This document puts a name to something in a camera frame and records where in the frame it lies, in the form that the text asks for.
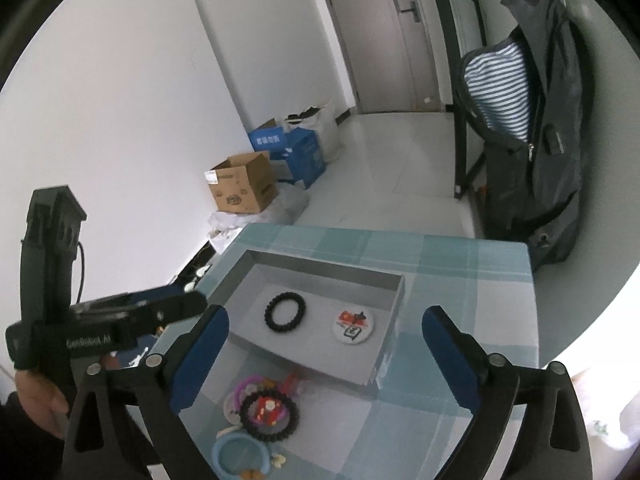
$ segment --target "black cable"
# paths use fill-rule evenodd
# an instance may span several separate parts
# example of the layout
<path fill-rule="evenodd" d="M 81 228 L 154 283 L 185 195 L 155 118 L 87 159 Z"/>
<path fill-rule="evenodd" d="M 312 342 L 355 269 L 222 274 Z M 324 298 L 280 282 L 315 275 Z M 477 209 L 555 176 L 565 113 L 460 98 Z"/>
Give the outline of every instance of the black cable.
<path fill-rule="evenodd" d="M 78 289 L 78 299 L 76 300 L 76 303 L 80 303 L 80 298 L 82 298 L 82 289 L 84 288 L 84 247 L 82 247 L 82 242 L 78 242 L 78 249 L 80 249 L 81 270 L 80 288 Z"/>
<path fill-rule="evenodd" d="M 249 408 L 251 408 L 254 402 L 260 399 L 260 397 L 279 400 L 289 412 L 289 421 L 282 431 L 277 433 L 263 433 L 260 431 L 260 427 L 254 424 L 249 418 Z M 240 407 L 240 422 L 246 432 L 254 439 L 261 440 L 262 442 L 279 442 L 289 438 L 293 432 L 296 431 L 300 423 L 300 411 L 296 403 L 282 392 L 278 390 L 263 390 L 251 394 L 242 402 Z"/>
<path fill-rule="evenodd" d="M 284 325 L 279 325 L 273 320 L 273 311 L 280 303 L 286 300 L 295 301 L 298 304 L 298 312 L 291 321 Z M 267 310 L 264 311 L 264 321 L 271 330 L 282 334 L 285 332 L 291 332 L 295 329 L 302 322 L 302 318 L 305 317 L 305 312 L 306 303 L 302 296 L 295 292 L 283 292 L 273 298 L 267 305 Z"/>

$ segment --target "black sleeve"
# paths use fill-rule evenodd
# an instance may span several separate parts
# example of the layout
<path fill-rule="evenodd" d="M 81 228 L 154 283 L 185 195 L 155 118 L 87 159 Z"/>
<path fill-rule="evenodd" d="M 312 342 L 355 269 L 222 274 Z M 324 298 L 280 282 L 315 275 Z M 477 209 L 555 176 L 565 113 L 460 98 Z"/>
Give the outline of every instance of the black sleeve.
<path fill-rule="evenodd" d="M 14 392 L 0 406 L 0 478 L 50 480 L 62 464 L 64 441 L 36 426 Z"/>

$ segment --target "tablecloth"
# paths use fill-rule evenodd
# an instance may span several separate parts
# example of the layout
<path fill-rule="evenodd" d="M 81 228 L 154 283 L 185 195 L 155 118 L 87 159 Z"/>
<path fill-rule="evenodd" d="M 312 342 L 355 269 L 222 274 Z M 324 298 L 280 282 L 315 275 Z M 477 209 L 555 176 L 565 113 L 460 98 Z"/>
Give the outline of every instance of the tablecloth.
<path fill-rule="evenodd" d="M 301 399 L 301 423 L 290 439 L 271 445 L 287 463 L 270 479 L 433 479 L 455 448 L 470 413 L 453 399 L 421 335 L 425 308 L 439 304 L 484 350 L 517 365 L 538 366 L 538 322 L 527 248 L 523 244 L 408 233 L 252 224 L 209 270 L 198 290 L 210 297 L 246 250 L 267 250 L 329 262 L 401 272 L 406 279 L 398 339 L 379 396 L 364 400 L 320 387 Z M 153 349 L 164 352 L 193 320 L 171 325 Z M 211 462 L 216 433 L 229 426 L 222 403 L 252 374 L 286 377 L 290 370 L 227 341 L 194 405 L 180 416 Z M 499 478 L 520 426 L 516 409 L 487 475 Z M 229 444 L 225 461 L 249 467 L 250 451 Z"/>

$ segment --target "door handle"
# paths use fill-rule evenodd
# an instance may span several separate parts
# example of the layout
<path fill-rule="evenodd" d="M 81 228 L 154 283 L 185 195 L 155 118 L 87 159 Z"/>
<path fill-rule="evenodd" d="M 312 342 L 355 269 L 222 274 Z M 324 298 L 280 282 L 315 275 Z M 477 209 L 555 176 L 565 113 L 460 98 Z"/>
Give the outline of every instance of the door handle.
<path fill-rule="evenodd" d="M 411 0 L 409 2 L 409 8 L 408 9 L 400 9 L 400 14 L 405 14 L 407 12 L 411 12 L 414 15 L 414 22 L 415 23 L 420 23 L 420 12 L 418 11 L 418 5 Z"/>

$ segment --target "silver bolt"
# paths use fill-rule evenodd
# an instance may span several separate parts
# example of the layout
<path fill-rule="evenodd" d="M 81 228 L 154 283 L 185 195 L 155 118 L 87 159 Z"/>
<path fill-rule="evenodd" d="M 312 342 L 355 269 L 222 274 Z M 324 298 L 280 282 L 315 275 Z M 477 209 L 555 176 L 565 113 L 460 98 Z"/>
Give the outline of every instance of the silver bolt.
<path fill-rule="evenodd" d="M 100 370 L 102 370 L 102 367 L 98 363 L 94 363 L 92 365 L 89 365 L 89 367 L 86 369 L 86 372 L 89 375 L 97 375 L 100 373 Z"/>
<path fill-rule="evenodd" d="M 559 363 L 558 361 L 553 361 L 549 365 L 549 368 L 551 368 L 551 371 L 553 373 L 558 375 L 563 375 L 566 372 L 566 368 L 564 368 L 564 365 L 562 363 Z"/>
<path fill-rule="evenodd" d="M 162 362 L 162 356 L 160 354 L 151 354 L 149 357 L 145 359 L 145 364 L 149 368 L 155 368 L 156 366 L 159 366 L 161 362 Z"/>
<path fill-rule="evenodd" d="M 504 366 L 505 364 L 507 364 L 507 359 L 502 354 L 491 354 L 489 355 L 489 362 L 493 366 Z"/>

